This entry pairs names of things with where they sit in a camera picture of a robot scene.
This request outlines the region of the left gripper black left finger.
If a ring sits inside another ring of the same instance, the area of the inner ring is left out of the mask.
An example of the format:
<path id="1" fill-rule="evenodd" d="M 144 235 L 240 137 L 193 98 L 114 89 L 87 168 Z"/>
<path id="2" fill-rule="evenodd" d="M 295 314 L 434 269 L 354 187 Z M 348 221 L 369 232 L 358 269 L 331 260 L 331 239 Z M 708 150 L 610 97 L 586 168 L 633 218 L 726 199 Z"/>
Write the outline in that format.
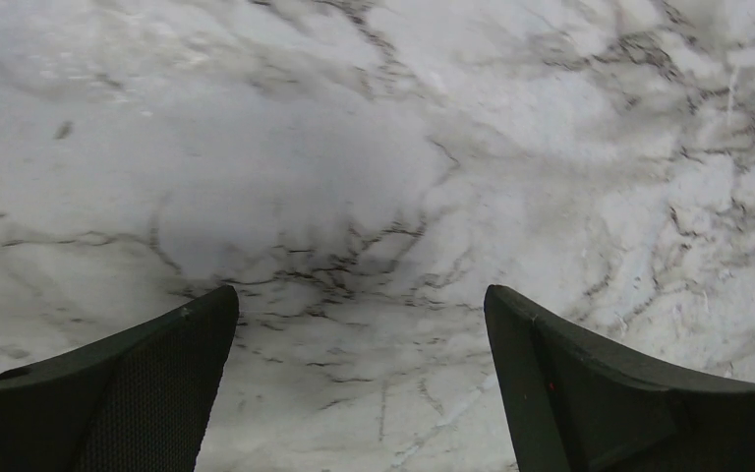
<path id="1" fill-rule="evenodd" d="M 240 316 L 219 287 L 0 374 L 0 471 L 191 471 Z"/>

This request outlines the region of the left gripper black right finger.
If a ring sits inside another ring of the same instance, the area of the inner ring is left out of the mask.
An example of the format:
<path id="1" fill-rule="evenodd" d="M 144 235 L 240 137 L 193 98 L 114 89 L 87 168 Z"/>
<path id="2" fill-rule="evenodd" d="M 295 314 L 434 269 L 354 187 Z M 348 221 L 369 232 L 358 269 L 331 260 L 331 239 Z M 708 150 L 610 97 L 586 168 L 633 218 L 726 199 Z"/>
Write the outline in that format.
<path id="1" fill-rule="evenodd" d="M 755 383 L 686 369 L 490 286 L 484 314 L 522 471 L 755 471 Z"/>

